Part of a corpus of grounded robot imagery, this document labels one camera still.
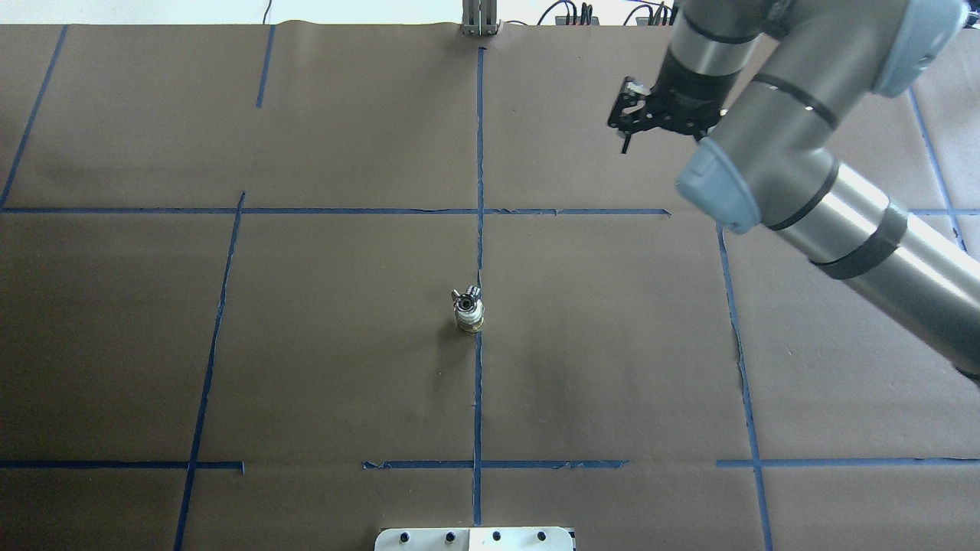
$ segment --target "black cable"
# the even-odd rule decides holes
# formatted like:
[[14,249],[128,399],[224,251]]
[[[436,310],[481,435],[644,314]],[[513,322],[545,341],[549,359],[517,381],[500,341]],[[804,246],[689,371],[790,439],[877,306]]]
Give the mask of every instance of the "black cable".
[[[578,19],[578,7],[575,6],[574,2],[572,2],[571,0],[558,0],[558,2],[555,2],[554,4],[548,7],[548,9],[545,10],[545,13],[541,14],[541,19],[538,20],[537,24],[540,25],[541,22],[545,21],[545,18],[548,17],[548,12],[554,10],[556,7],[558,7],[559,4],[564,4],[564,8],[565,8],[564,23],[566,25],[570,25],[571,21]],[[568,6],[571,6],[571,15],[567,13]]]
[[650,4],[640,4],[639,6],[633,8],[633,11],[630,12],[628,16],[626,16],[626,21],[622,22],[622,25],[623,26],[629,25],[629,19],[633,17],[633,14],[639,12],[644,8],[650,11],[650,16],[647,18],[647,25],[651,25],[652,21],[654,20],[654,7],[651,6]]
[[669,10],[667,5],[661,2],[657,7],[657,14],[654,16],[654,21],[656,21],[655,25],[664,26],[667,24],[667,10]]

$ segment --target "silver metal cylinder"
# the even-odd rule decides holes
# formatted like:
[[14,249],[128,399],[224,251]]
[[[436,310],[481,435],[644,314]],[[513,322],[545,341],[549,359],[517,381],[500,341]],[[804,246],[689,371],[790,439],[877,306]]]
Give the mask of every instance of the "silver metal cylinder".
[[980,376],[980,263],[846,165],[802,214],[776,233],[959,370]]
[[694,30],[682,14],[674,25],[670,52],[681,65],[694,73],[732,75],[742,71],[749,63],[758,42],[758,37],[735,44],[711,40]]
[[883,191],[841,164],[826,194],[797,222],[776,232],[814,262],[844,257],[881,224],[889,199]]
[[453,289],[452,296],[456,325],[468,333],[479,332],[483,327],[483,293],[480,288],[471,285],[463,294]]
[[980,376],[980,263],[919,217],[899,248],[845,283],[946,356]]

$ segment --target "blue painter's tape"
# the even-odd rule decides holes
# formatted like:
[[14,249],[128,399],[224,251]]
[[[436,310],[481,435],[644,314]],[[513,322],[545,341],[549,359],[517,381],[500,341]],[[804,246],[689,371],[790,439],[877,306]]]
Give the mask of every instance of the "blue painter's tape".
[[483,333],[476,334],[476,374],[473,391],[473,525],[483,523]]
[[[229,208],[208,207],[17,207],[8,214],[22,215],[233,215]],[[474,215],[476,209],[388,209],[329,207],[253,207],[246,215]]]
[[44,99],[44,93],[47,91],[48,84],[51,82],[51,75],[55,72],[55,65],[58,64],[58,56],[61,55],[61,49],[65,45],[65,36],[67,35],[68,26],[62,25],[62,32],[58,36],[58,43],[55,45],[54,53],[51,54],[51,62],[48,63],[48,71],[44,74],[44,79],[41,80],[41,88],[37,91],[37,97],[34,99],[34,107],[30,109],[30,116],[27,117],[24,133],[21,134],[21,143],[17,146],[17,153],[14,154],[14,162],[11,163],[10,172],[7,173],[7,182],[3,186],[3,193],[0,193],[0,209],[3,209],[4,205],[7,204],[7,196],[10,195],[10,188],[14,185],[14,178],[17,177],[17,169],[21,165],[21,157],[24,155],[24,150],[27,147],[30,131],[34,128],[34,121],[37,120],[37,112],[41,109],[41,101]]
[[385,461],[375,464],[362,463],[365,471],[385,471],[388,469],[472,469],[473,461]]
[[[750,469],[752,461],[721,460],[715,463],[720,469]],[[952,457],[891,457],[891,458],[841,458],[841,459],[763,459],[766,468],[807,467],[980,467],[980,459]]]
[[177,519],[177,534],[173,541],[173,550],[180,551],[183,545],[183,534],[187,524],[187,511],[190,508],[190,496],[194,488],[194,474],[197,470],[197,457],[201,450],[201,433],[204,431],[204,417],[208,411],[208,394],[211,392],[211,381],[215,374],[215,358],[218,352],[218,335],[221,332],[221,319],[224,316],[224,305],[227,302],[228,275],[231,272],[231,260],[235,256],[235,243],[238,241],[238,229],[241,226],[242,209],[245,205],[245,192],[238,198],[235,222],[231,228],[231,240],[228,244],[228,256],[224,262],[224,277],[221,279],[221,294],[218,301],[218,313],[215,315],[215,330],[211,335],[211,349],[208,352],[208,368],[204,374],[204,385],[201,389],[201,402],[197,409],[197,424],[194,427],[194,441],[191,443],[190,460],[187,466],[187,479],[184,482],[183,499],[180,502],[180,516]]
[[[184,470],[186,461],[62,461],[62,460],[28,460],[0,461],[0,469],[147,469],[147,470]],[[209,461],[201,462],[198,469],[211,470],[241,470],[245,464],[241,461]]]
[[626,460],[600,461],[484,461],[484,469],[622,469]]
[[980,209],[912,209],[909,212],[917,216],[947,216],[949,214],[968,217],[980,216]]
[[275,208],[245,209],[247,215],[474,215],[476,209]]
[[4,210],[12,215],[233,215],[234,209],[185,207],[23,207]]
[[925,119],[922,118],[922,110],[919,109],[918,98],[915,97],[915,90],[912,86],[908,87],[908,99],[912,103],[912,111],[915,113],[915,121],[918,123],[919,131],[922,134],[922,141],[925,143],[925,151],[929,156],[929,164],[932,165],[932,172],[936,175],[936,181],[939,182],[939,192],[943,196],[943,204],[946,206],[946,214],[950,217],[950,222],[953,224],[953,233],[956,234],[956,243],[959,248],[966,251],[966,243],[963,242],[963,232],[959,229],[959,220],[956,219],[956,214],[953,209],[953,200],[950,198],[950,190],[946,185],[946,178],[943,176],[943,169],[939,166],[939,158],[936,157],[936,148],[932,145],[932,138],[929,136],[929,129],[925,125]]
[[272,59],[272,43],[275,40],[275,25],[269,25],[269,38],[266,41],[266,60],[262,63],[262,79],[259,80],[259,96],[255,100],[255,107],[262,109],[262,102],[266,99],[266,80],[269,78],[269,61]]
[[[598,461],[482,461],[481,469],[622,469],[629,465],[627,460]],[[385,461],[377,464],[370,461],[362,463],[365,471],[385,471],[389,469],[472,469],[473,461]]]
[[752,465],[753,472],[756,476],[756,495],[759,499],[762,539],[765,544],[765,551],[772,551],[772,528],[769,525],[769,507],[765,500],[765,484],[762,480],[759,440],[756,437],[756,418],[752,410],[752,392],[749,389],[749,374],[745,366],[742,330],[739,327],[738,307],[735,305],[735,287],[732,283],[731,269],[728,265],[728,249],[725,247],[725,235],[721,224],[716,224],[715,230],[718,235],[718,250],[721,253],[721,271],[725,279],[725,293],[728,297],[728,316],[731,319],[732,330],[735,332],[735,343],[738,346],[738,369],[739,375],[742,378],[742,403],[745,406],[746,427],[749,430],[749,446],[752,448]]
[[476,285],[483,286],[483,56],[476,50]]
[[490,215],[655,215],[670,216],[666,209],[486,209]]

